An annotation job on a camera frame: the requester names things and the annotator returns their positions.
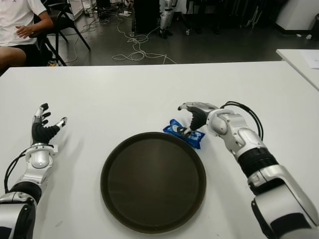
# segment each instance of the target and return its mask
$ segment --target white table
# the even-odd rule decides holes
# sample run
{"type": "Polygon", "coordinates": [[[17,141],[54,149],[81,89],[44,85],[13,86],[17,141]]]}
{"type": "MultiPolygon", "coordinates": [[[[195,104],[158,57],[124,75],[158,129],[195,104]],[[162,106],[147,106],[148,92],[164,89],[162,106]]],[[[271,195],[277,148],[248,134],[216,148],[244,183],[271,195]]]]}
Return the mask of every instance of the white table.
{"type": "Polygon", "coordinates": [[[276,52],[319,91],[319,70],[311,69],[299,50],[278,49],[276,52]]]}
{"type": "MultiPolygon", "coordinates": [[[[247,104],[260,117],[264,142],[319,209],[319,94],[286,62],[166,66],[11,68],[0,78],[0,175],[29,144],[31,117],[48,102],[50,122],[69,121],[54,172],[38,206],[34,239],[151,239],[106,209],[100,174],[110,152],[140,132],[161,131],[187,101],[247,104]]],[[[255,124],[237,109],[251,128],[255,124]]],[[[246,177],[221,139],[206,135],[197,153],[207,174],[203,204],[183,227],[157,239],[264,239],[251,210],[246,177]]],[[[12,174],[10,185],[25,164],[12,174]]]]}

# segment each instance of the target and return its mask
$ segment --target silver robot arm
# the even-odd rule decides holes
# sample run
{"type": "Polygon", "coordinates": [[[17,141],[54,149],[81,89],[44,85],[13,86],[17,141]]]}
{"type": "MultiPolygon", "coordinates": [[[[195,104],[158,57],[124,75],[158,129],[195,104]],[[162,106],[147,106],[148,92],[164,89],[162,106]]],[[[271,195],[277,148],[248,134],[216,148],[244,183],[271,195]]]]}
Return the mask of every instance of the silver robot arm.
{"type": "Polygon", "coordinates": [[[200,102],[184,103],[178,107],[182,109],[193,114],[188,132],[206,125],[210,133],[224,140],[256,196],[251,206],[266,237],[319,239],[315,206],[241,115],[200,102]]]}
{"type": "Polygon", "coordinates": [[[43,104],[36,111],[32,121],[31,147],[13,161],[17,164],[20,157],[25,157],[27,168],[14,186],[7,188],[7,170],[4,181],[5,195],[0,197],[0,238],[32,239],[37,204],[43,195],[48,178],[52,173],[52,156],[58,152],[57,146],[49,145],[50,140],[63,128],[67,118],[62,118],[56,125],[45,127],[45,118],[51,113],[44,113],[48,104],[43,104]]]}

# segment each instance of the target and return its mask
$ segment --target chair leg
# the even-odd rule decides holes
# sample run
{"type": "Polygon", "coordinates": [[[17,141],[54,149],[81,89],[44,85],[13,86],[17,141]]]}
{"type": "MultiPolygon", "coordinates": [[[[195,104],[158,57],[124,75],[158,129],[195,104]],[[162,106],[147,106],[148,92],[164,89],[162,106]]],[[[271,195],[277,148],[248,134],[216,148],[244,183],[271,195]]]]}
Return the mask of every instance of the chair leg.
{"type": "Polygon", "coordinates": [[[67,42],[67,43],[69,43],[69,41],[68,41],[68,39],[65,37],[65,35],[63,35],[63,33],[60,31],[59,32],[60,33],[60,35],[62,36],[62,38],[67,42]]]}
{"type": "Polygon", "coordinates": [[[55,51],[59,54],[59,33],[55,34],[55,51]]]}
{"type": "Polygon", "coordinates": [[[55,57],[61,62],[61,64],[63,66],[67,66],[65,64],[65,62],[62,60],[62,58],[60,57],[60,55],[56,52],[56,50],[54,49],[54,47],[51,45],[50,41],[48,39],[45,39],[45,44],[47,44],[47,46],[50,48],[50,50],[54,53],[55,57]]]}
{"type": "Polygon", "coordinates": [[[76,28],[76,26],[73,27],[74,30],[76,31],[76,33],[79,35],[79,37],[81,38],[81,40],[83,41],[83,43],[86,45],[86,47],[89,49],[89,51],[91,50],[89,44],[85,41],[85,39],[83,38],[83,36],[81,35],[81,33],[79,32],[79,30],[76,28]]]}

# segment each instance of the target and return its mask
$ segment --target power cord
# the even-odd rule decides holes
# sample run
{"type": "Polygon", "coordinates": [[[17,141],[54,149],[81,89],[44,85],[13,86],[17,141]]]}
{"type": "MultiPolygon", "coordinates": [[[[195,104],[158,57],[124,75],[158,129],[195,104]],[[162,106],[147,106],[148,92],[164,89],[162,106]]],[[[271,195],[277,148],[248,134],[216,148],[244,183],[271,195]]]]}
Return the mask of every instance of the power cord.
{"type": "Polygon", "coordinates": [[[264,140],[264,129],[263,129],[263,126],[262,126],[261,121],[259,120],[258,116],[255,114],[255,112],[252,111],[252,109],[250,109],[248,106],[246,106],[246,105],[244,105],[242,103],[238,103],[236,101],[228,101],[224,105],[222,105],[220,108],[223,109],[226,106],[236,106],[236,107],[239,107],[239,108],[243,109],[248,114],[250,114],[250,116],[256,122],[259,138],[261,139],[261,141],[264,140]]]}
{"type": "MultiPolygon", "coordinates": [[[[111,10],[104,10],[104,12],[111,12],[113,13],[113,11],[111,10]]],[[[109,14],[109,18],[107,19],[104,19],[104,20],[100,20],[100,19],[94,19],[93,21],[91,21],[89,24],[87,25],[84,25],[83,26],[83,29],[81,31],[81,33],[84,33],[84,32],[89,32],[89,31],[95,31],[96,28],[99,26],[99,25],[117,25],[117,30],[119,33],[122,33],[124,35],[125,38],[128,39],[128,43],[133,43],[132,47],[134,49],[134,52],[132,52],[131,54],[129,54],[128,56],[125,56],[124,54],[118,54],[118,55],[115,55],[112,57],[113,60],[119,60],[119,61],[123,61],[123,60],[131,60],[131,61],[142,61],[143,59],[145,58],[149,58],[149,59],[156,59],[156,58],[161,58],[163,57],[163,64],[165,64],[166,60],[169,60],[171,61],[172,63],[174,64],[177,64],[174,60],[172,60],[171,58],[169,58],[167,56],[167,54],[156,54],[156,53],[147,53],[146,51],[142,50],[141,49],[141,44],[143,43],[146,43],[148,42],[149,40],[149,35],[151,33],[153,33],[154,31],[156,31],[159,27],[155,28],[154,30],[150,31],[147,35],[137,35],[135,37],[129,37],[125,34],[125,32],[123,31],[120,31],[119,29],[119,25],[122,24],[123,22],[125,22],[126,20],[132,20],[131,18],[127,18],[127,17],[124,17],[124,19],[121,19],[119,18],[118,14],[109,14]],[[120,22],[118,23],[111,23],[111,20],[112,18],[116,18],[118,20],[120,20],[120,22]]],[[[64,36],[70,36],[70,35],[77,35],[77,33],[73,33],[73,34],[66,34],[64,36]]],[[[78,59],[78,56],[76,54],[76,50],[75,50],[75,45],[76,43],[78,42],[79,40],[79,36],[77,37],[76,41],[74,42],[74,45],[73,45],[73,49],[74,49],[74,54],[75,54],[75,59],[71,60],[71,61],[68,61],[66,63],[71,63],[71,62],[74,62],[78,59]]]]}
{"type": "Polygon", "coordinates": [[[170,60],[172,63],[177,64],[174,60],[172,60],[171,58],[169,58],[167,56],[167,54],[156,54],[156,53],[147,53],[146,51],[141,49],[141,44],[146,43],[149,41],[149,35],[156,31],[157,29],[159,29],[159,26],[157,28],[155,28],[154,30],[150,31],[147,35],[137,35],[135,37],[129,37],[126,36],[125,32],[120,31],[119,29],[119,25],[117,26],[118,32],[123,33],[124,37],[128,39],[128,43],[129,42],[133,42],[133,49],[135,52],[132,52],[131,54],[129,54],[128,56],[125,56],[124,54],[118,54],[112,57],[113,60],[130,60],[130,61],[142,61],[145,58],[150,58],[150,59],[155,59],[155,58],[161,58],[163,57],[163,64],[165,64],[166,59],[170,60]],[[138,37],[144,37],[144,39],[142,40],[138,40],[138,37]],[[140,54],[140,57],[138,58],[134,58],[133,56],[140,54]]]}
{"type": "Polygon", "coordinates": [[[26,152],[26,151],[27,151],[27,149],[25,149],[24,151],[22,151],[22,152],[20,153],[20,155],[19,155],[17,158],[15,158],[15,159],[11,162],[11,164],[9,165],[8,169],[7,169],[6,172],[5,172],[5,176],[4,176],[4,192],[5,192],[5,193],[8,193],[8,192],[9,192],[9,189],[8,189],[8,180],[9,180],[9,177],[10,177],[12,171],[14,170],[14,168],[16,167],[16,165],[17,165],[19,159],[21,159],[22,157],[25,156],[25,152],[26,152]]]}

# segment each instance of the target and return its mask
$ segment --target gray floor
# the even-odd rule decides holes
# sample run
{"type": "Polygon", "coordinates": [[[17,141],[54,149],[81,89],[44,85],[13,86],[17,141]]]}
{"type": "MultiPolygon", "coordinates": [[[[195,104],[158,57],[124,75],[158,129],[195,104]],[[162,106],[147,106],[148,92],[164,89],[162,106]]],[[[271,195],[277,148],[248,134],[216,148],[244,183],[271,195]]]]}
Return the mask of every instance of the gray floor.
{"type": "MultiPolygon", "coordinates": [[[[77,20],[79,30],[91,23],[94,18],[81,16],[77,20]]],[[[91,46],[91,51],[79,39],[75,45],[77,60],[68,63],[69,66],[91,65],[148,65],[163,64],[163,57],[158,59],[143,59],[142,61],[115,61],[112,56],[117,54],[129,55],[133,52],[133,43],[117,31],[116,17],[111,24],[99,24],[94,31],[84,32],[83,36],[91,46]]],[[[132,20],[127,19],[119,25],[127,35],[131,29],[132,20]]],[[[171,26],[174,33],[168,39],[161,39],[157,34],[151,34],[148,42],[141,45],[147,53],[167,54],[178,64],[186,63],[216,63],[216,62],[249,62],[249,61],[278,61],[281,58],[276,49],[319,49],[319,41],[306,40],[305,36],[282,35],[276,29],[224,29],[221,35],[212,33],[209,27],[203,28],[202,34],[194,31],[190,36],[185,35],[185,26],[181,21],[174,21],[171,26]]],[[[67,36],[69,43],[60,38],[60,55],[67,62],[75,59],[73,45],[76,35],[67,36]]]]}

